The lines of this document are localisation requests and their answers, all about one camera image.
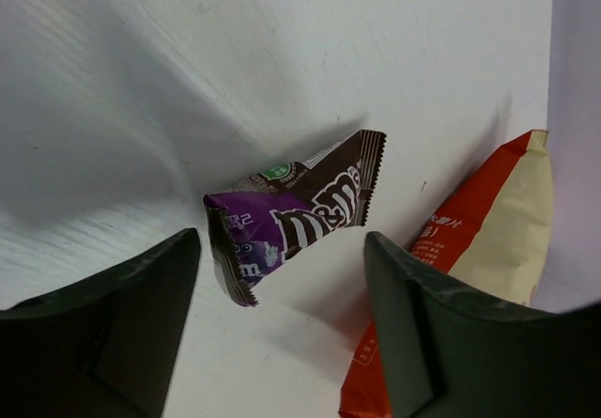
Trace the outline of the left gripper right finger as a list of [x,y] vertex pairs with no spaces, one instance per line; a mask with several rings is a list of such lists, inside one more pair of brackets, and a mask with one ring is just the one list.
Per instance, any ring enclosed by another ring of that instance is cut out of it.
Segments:
[[553,314],[469,286],[378,232],[364,243],[395,417],[596,417],[600,306]]

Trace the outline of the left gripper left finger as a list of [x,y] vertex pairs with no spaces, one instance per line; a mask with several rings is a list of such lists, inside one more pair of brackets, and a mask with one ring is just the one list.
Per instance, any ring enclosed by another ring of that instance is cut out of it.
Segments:
[[183,229],[2,311],[2,416],[162,416],[200,255]]

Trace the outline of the orange chips bag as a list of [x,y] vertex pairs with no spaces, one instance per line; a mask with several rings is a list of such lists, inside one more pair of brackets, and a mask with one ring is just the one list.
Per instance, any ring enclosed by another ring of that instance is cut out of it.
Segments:
[[[503,144],[435,211],[407,251],[499,299],[530,307],[546,264],[553,214],[548,134]],[[341,389],[343,417],[395,417],[374,316]]]

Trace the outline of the purple M&M's packet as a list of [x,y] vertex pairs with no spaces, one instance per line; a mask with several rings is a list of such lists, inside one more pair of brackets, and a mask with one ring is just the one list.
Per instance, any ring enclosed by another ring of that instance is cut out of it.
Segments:
[[235,304],[256,306],[266,276],[333,231],[365,225],[385,144],[384,132],[360,130],[204,196],[213,259]]

